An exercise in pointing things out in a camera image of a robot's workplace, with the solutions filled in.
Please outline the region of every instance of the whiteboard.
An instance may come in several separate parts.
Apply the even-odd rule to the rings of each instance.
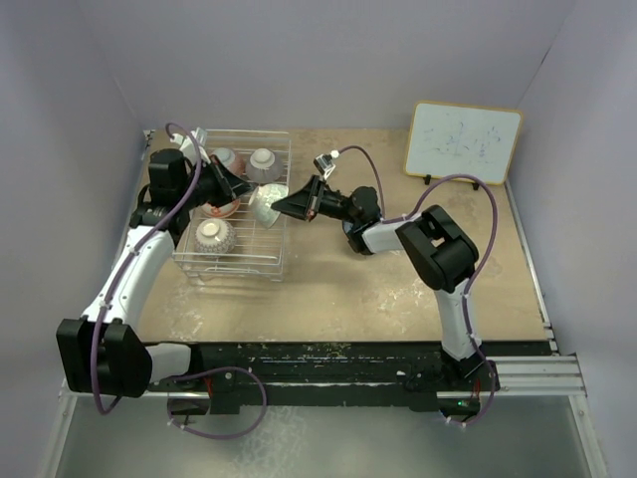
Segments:
[[[442,177],[466,173],[502,184],[523,114],[463,105],[419,103],[409,132],[405,172]]]

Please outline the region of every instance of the table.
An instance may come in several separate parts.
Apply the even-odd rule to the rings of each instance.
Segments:
[[[316,170],[319,153],[348,144],[374,158],[385,190],[387,216],[410,211],[425,185],[403,172],[407,130],[295,129],[291,191]],[[168,145],[157,133],[151,150]],[[364,156],[349,151],[337,161],[332,188],[349,193],[375,185]],[[531,272],[507,192],[494,186],[500,209],[493,255],[476,282],[477,330],[485,340],[544,341]],[[427,204],[438,203],[479,250],[491,230],[484,191],[467,183],[443,184]],[[319,217],[312,223],[289,219],[284,281],[215,278],[195,286],[168,261],[160,271],[137,332],[143,341],[440,341],[433,293],[420,281],[404,252],[363,257],[349,249],[340,224]]]

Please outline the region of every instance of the dish rack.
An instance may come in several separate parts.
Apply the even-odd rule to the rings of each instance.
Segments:
[[[260,147],[273,151],[284,164],[281,177],[274,182],[290,187],[292,141],[288,133],[239,129],[207,129],[207,133],[204,147],[208,153],[217,147],[229,147],[247,161],[255,149]],[[272,281],[283,280],[287,217],[281,214],[270,229],[265,229],[248,208],[250,194],[245,194],[240,199],[241,204],[237,211],[225,218],[237,232],[237,245],[230,253],[195,251],[197,227],[202,221],[209,219],[197,208],[172,254],[173,260],[186,276],[199,279],[199,285],[205,285],[206,279],[220,275],[262,276]]]

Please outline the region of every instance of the wall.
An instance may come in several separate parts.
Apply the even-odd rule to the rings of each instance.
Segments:
[[[511,171],[563,353],[615,477],[635,476],[637,4],[580,0],[525,95]]]
[[[63,373],[55,331],[106,278],[143,136],[73,0],[0,5],[0,475],[34,476]]]
[[[419,100],[515,107],[574,0],[80,4],[144,127],[407,127]]]

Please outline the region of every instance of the white wire rack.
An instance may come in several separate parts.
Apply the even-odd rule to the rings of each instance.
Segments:
[[[292,141],[286,132],[240,129],[208,129],[207,132],[207,152],[217,147],[230,147],[247,160],[260,147],[273,151],[284,164],[281,177],[274,182],[290,187]],[[195,251],[195,232],[208,216],[199,208],[194,211],[172,255],[188,277],[200,279],[200,285],[205,285],[206,279],[218,275],[263,276],[272,281],[283,280],[287,217],[282,214],[274,226],[265,229],[249,210],[249,199],[249,194],[242,197],[237,211],[225,218],[237,232],[237,245],[229,254],[202,254]]]

